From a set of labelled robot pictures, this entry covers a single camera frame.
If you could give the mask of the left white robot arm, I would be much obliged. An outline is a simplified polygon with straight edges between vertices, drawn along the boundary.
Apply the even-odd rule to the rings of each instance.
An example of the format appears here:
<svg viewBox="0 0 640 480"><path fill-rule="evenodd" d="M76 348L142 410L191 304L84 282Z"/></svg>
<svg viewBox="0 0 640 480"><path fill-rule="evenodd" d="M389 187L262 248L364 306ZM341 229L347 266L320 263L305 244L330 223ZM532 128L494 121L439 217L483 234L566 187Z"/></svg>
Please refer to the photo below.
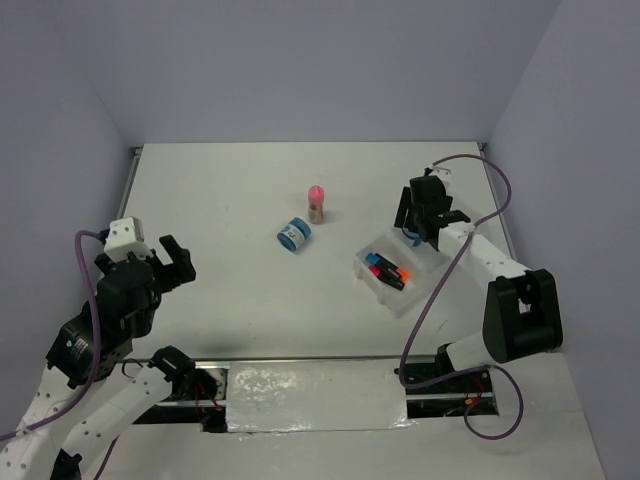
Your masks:
<svg viewBox="0 0 640 480"><path fill-rule="evenodd" d="M155 251L137 253L128 241L120 259L109 251L96 257L103 276L92 283L82 250L88 234L81 230L75 236L88 300L61 327L19 426L1 437L4 479L79 479L99 453L110 455L120 434L156 403L217 393L215 379L179 349L166 346L125 388L84 413L87 401L131 353L133 340L150 332L163 295L196 278L189 251L166 235L160 243L169 264Z"/></svg>

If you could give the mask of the orange cap highlighter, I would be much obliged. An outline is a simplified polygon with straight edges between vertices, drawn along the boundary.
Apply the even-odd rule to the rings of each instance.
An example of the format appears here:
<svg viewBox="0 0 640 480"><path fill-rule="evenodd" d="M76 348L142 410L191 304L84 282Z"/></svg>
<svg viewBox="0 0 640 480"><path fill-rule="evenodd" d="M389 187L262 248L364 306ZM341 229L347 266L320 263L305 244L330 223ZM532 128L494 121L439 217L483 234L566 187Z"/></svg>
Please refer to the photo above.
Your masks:
<svg viewBox="0 0 640 480"><path fill-rule="evenodd" d="M379 258L379 263L387 269L390 275L396 276L403 283L409 279L409 273L407 271L395 265L381 254L377 253L377 256Z"/></svg>

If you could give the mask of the pink cap highlighter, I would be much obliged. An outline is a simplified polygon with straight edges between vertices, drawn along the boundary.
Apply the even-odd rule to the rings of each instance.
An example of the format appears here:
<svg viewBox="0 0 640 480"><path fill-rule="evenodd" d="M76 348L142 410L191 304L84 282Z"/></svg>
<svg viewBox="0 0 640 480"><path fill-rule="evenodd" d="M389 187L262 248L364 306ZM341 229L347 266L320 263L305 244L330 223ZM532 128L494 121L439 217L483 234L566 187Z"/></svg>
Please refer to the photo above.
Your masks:
<svg viewBox="0 0 640 480"><path fill-rule="evenodd" d="M368 269L381 283L384 283L398 291L402 291L404 289L405 284L401 279L386 273L374 265L369 265Z"/></svg>

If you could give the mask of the blue cap highlighter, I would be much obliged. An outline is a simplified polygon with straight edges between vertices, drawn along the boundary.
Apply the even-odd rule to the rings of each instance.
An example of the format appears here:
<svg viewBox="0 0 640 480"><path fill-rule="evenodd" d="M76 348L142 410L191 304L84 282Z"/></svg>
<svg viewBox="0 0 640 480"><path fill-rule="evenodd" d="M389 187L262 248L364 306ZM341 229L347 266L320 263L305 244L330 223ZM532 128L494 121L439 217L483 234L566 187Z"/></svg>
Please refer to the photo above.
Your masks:
<svg viewBox="0 0 640 480"><path fill-rule="evenodd" d="M400 276L399 267L378 253L369 252L365 256L365 260L370 265L375 266L381 271L387 272L389 275L393 275L396 277Z"/></svg>

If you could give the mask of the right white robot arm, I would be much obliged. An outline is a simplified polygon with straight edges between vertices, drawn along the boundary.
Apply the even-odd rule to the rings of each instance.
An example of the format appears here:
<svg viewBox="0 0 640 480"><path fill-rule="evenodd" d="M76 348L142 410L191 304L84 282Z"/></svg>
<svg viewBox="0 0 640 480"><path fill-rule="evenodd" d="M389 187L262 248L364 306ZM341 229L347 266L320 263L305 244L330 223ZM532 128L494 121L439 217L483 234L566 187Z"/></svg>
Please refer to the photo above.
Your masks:
<svg viewBox="0 0 640 480"><path fill-rule="evenodd" d="M420 321L457 267L486 294L480 330L437 350L435 380L446 391L460 389L471 368L552 351L564 340L553 275L546 269L531 270L505 255L452 205L445 183L429 172L411 179L403 189L394 223L450 260Z"/></svg>

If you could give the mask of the blue tape roll tub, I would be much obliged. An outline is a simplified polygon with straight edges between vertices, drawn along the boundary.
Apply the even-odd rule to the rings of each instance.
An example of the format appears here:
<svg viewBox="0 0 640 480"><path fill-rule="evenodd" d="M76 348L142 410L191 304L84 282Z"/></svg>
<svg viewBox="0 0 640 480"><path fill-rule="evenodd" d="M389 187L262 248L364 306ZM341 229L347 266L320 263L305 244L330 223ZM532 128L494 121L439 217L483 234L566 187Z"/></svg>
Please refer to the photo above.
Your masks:
<svg viewBox="0 0 640 480"><path fill-rule="evenodd" d="M289 252L296 252L311 237L309 225L299 217L292 218L277 234L281 246Z"/></svg>
<svg viewBox="0 0 640 480"><path fill-rule="evenodd" d="M418 233L412 232L407 228L402 228L402 233L410 241L413 248L417 248L423 243Z"/></svg>

